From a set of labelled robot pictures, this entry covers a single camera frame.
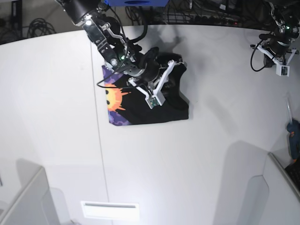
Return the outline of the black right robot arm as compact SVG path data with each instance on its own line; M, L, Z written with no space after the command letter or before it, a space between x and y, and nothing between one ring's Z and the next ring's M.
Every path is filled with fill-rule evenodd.
M120 18L107 16L107 10L116 13L111 6L99 0L59 0L57 2L69 16L74 25L81 27L97 47L98 52L111 67L112 74L123 73L129 79L126 88L136 88L153 96L161 92L164 97L180 94L180 78L167 68L174 63L175 68L184 67L178 54L161 52L155 46L146 53L138 44L148 32L143 21L142 34L129 39Z

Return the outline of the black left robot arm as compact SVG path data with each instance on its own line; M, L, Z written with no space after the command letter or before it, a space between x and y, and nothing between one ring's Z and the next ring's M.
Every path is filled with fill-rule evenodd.
M251 45L252 54L257 50L264 54L263 68L271 68L277 62L288 66L294 55L299 55L299 50L292 49L292 43L300 37L300 16L296 7L298 0L267 0L270 16L273 19L270 32L260 34L260 42Z

